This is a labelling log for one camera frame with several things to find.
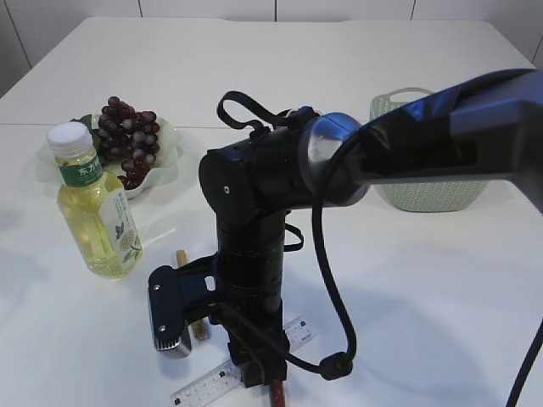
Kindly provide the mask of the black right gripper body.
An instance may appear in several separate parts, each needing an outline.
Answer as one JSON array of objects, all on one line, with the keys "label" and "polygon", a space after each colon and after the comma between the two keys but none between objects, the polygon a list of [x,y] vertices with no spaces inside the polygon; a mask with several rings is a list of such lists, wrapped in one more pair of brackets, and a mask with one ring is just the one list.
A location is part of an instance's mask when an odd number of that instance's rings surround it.
[{"label": "black right gripper body", "polygon": [[286,360],[242,322],[250,321],[283,351],[289,341],[283,330],[283,251],[216,254],[216,288],[229,305],[211,320],[228,332],[228,351],[246,387],[269,386],[287,378]]}]

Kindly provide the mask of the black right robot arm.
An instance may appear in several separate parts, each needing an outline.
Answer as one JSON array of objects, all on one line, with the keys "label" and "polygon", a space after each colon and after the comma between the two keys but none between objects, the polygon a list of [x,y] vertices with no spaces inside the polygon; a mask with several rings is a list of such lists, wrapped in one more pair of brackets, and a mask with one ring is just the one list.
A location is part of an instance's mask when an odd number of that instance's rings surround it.
[{"label": "black right robot arm", "polygon": [[[230,337],[232,361],[248,387],[282,381],[288,365],[332,381],[348,376],[357,350],[355,328],[325,249],[322,213],[359,202],[372,185],[410,182],[511,181],[542,205],[542,74],[502,70],[430,94],[366,124],[347,114],[304,106],[274,114],[249,95],[224,102],[252,120],[227,126],[249,138],[210,150],[199,183],[216,214],[213,271],[220,308],[213,313]],[[311,210],[317,263],[347,348],[318,364],[293,356],[281,332],[286,214]]]}]

